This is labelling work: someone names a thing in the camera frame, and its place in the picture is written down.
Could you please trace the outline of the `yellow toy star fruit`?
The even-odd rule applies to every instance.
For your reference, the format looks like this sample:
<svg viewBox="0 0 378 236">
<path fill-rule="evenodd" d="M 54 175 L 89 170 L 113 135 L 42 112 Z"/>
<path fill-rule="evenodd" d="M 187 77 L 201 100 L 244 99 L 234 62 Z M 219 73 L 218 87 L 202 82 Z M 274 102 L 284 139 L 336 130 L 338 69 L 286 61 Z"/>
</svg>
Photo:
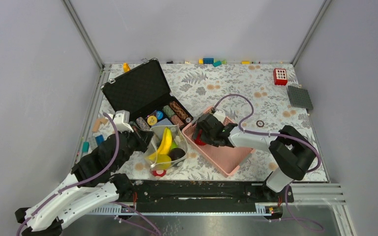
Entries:
<svg viewBox="0 0 378 236">
<path fill-rule="evenodd" d="M 160 154 L 157 156 L 157 160 L 153 166 L 155 171 L 167 170 L 171 166 L 172 159 L 167 154 Z"/>
</svg>

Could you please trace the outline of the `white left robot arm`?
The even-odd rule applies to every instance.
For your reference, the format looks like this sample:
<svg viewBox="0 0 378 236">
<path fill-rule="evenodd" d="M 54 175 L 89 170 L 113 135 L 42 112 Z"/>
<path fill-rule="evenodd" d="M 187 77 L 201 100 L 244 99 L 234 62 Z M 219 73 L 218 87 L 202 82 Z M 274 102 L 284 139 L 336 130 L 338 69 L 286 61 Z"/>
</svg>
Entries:
<svg viewBox="0 0 378 236">
<path fill-rule="evenodd" d="M 135 152 L 145 152 L 154 136 L 128 123 L 128 111 L 103 114 L 114 133 L 76 163 L 65 179 L 35 206 L 16 210 L 18 236 L 59 236 L 78 218 L 110 202 L 135 199 L 126 174 L 116 173 Z"/>
</svg>

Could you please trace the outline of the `purple toy eggplant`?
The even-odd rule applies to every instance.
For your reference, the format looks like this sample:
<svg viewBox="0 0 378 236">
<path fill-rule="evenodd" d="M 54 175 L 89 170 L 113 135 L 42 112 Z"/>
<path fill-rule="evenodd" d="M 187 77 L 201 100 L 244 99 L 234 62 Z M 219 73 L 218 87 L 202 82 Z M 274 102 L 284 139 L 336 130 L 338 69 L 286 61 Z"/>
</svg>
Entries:
<svg viewBox="0 0 378 236">
<path fill-rule="evenodd" d="M 172 149 L 168 153 L 168 156 L 171 158 L 172 161 L 179 160 L 180 158 L 183 158 L 185 155 L 186 155 L 186 152 L 179 147 Z"/>
</svg>

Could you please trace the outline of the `red toy tomato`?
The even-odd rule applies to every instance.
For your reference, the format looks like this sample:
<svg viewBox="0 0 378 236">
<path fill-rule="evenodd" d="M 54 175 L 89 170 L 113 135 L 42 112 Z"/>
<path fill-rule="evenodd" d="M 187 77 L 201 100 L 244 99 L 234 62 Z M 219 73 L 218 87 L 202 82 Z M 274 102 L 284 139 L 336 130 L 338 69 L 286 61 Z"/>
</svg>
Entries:
<svg viewBox="0 0 378 236">
<path fill-rule="evenodd" d="M 155 178 L 161 178 L 166 175 L 166 170 L 154 170 L 152 174 Z"/>
</svg>

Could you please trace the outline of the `green toy apple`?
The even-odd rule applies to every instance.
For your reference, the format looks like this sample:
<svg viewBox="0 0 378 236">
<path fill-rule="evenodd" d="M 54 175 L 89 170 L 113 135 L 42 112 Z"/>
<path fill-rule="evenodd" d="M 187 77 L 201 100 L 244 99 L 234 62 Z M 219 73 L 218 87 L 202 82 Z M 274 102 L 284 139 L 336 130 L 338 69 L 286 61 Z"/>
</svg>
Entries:
<svg viewBox="0 0 378 236">
<path fill-rule="evenodd" d="M 175 142 L 172 142 L 171 147 L 170 147 L 170 151 L 175 149 L 175 148 L 178 148 L 178 145 Z"/>
</svg>

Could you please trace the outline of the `clear zip top bag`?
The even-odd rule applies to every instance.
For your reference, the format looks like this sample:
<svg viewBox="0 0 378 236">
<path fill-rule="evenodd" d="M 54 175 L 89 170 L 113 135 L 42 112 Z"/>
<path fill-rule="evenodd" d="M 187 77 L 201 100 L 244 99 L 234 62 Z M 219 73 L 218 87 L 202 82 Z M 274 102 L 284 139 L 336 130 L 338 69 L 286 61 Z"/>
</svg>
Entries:
<svg viewBox="0 0 378 236">
<path fill-rule="evenodd" d="M 180 168 L 188 153 L 188 143 L 178 125 L 160 125 L 150 128 L 153 133 L 144 159 L 154 178 L 162 178 Z"/>
</svg>

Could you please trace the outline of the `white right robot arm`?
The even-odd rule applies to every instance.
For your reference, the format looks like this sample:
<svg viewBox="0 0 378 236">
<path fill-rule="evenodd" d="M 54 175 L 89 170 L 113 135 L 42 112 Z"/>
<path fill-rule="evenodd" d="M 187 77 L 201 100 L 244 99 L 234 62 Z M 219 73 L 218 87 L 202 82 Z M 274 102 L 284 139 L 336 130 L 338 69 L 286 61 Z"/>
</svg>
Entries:
<svg viewBox="0 0 378 236">
<path fill-rule="evenodd" d="M 320 155 L 294 127 L 285 125 L 278 132 L 260 129 L 246 130 L 235 123 L 224 123 L 215 109 L 203 113 L 193 121 L 193 139 L 216 148 L 251 148 L 269 152 L 278 167 L 266 178 L 262 195 L 266 201 L 276 202 L 282 190 L 295 180 L 302 180 L 310 172 L 314 159 Z"/>
</svg>

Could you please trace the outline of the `yellow toy banana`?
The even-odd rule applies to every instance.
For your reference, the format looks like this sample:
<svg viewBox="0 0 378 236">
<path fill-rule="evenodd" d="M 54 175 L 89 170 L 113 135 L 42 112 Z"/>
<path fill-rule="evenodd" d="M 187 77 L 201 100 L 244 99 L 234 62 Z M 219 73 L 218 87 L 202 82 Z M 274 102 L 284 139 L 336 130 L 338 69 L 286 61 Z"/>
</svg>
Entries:
<svg viewBox="0 0 378 236">
<path fill-rule="evenodd" d="M 168 154 L 168 152 L 170 151 L 172 142 L 173 142 L 172 132 L 168 127 L 166 127 L 163 130 L 163 136 L 162 136 L 162 140 L 161 140 L 161 144 L 159 148 L 157 149 L 155 153 L 149 155 L 148 159 L 151 161 L 155 161 L 158 155 Z"/>
</svg>

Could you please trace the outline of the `red toy pomegranate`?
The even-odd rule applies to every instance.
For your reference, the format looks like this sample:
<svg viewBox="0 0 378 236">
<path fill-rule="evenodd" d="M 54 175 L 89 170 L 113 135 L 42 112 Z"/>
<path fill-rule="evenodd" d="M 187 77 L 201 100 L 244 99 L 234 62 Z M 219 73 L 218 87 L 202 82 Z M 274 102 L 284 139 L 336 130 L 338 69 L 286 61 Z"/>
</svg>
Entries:
<svg viewBox="0 0 378 236">
<path fill-rule="evenodd" d="M 196 137 L 194 138 L 194 143 L 197 144 L 198 146 L 205 146 L 206 143 L 201 140 L 202 136 L 202 130 L 199 130 Z"/>
</svg>

